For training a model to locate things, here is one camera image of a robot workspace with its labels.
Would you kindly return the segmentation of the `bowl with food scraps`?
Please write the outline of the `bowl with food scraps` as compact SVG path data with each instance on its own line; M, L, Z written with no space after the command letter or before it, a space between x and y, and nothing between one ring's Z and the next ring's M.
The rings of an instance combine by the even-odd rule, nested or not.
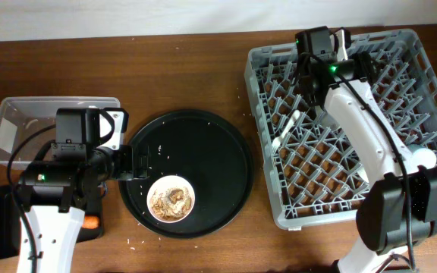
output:
M154 219L166 224L183 221L195 205L193 186L185 178L168 175L155 181L146 196L146 205Z

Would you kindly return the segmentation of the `orange carrot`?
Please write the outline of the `orange carrot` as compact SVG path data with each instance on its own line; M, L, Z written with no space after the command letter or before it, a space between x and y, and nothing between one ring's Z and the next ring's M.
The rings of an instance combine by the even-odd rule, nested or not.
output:
M83 229L97 229L100 227L100 219L94 215L86 215L83 220L82 228Z

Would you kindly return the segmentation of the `blue cup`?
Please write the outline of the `blue cup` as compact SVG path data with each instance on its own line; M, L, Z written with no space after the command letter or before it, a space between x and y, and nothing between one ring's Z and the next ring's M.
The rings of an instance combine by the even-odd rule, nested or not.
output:
M426 169L431 169L436 166L436 155L431 149L418 144L411 144L407 148L412 153L410 159L412 166L423 166Z

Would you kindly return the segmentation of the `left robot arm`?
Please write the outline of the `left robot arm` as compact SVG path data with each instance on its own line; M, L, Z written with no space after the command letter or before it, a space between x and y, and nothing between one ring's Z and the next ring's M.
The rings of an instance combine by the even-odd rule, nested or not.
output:
M10 183L20 217L18 272L69 272L80 231L99 223L86 210L103 198L106 181L148 178L146 156L122 143L127 123L123 108L60 108L53 125L18 146L55 131Z

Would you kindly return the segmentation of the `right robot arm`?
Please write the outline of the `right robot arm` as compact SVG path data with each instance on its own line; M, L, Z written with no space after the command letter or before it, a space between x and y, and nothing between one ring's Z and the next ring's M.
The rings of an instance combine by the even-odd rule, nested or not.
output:
M295 36L295 82L345 132L366 172L369 193L356 213L359 237L334 262L337 272L382 272L403 260L416 272L414 247L437 234L437 166L412 152L377 105L377 66L367 52L347 55L345 28Z

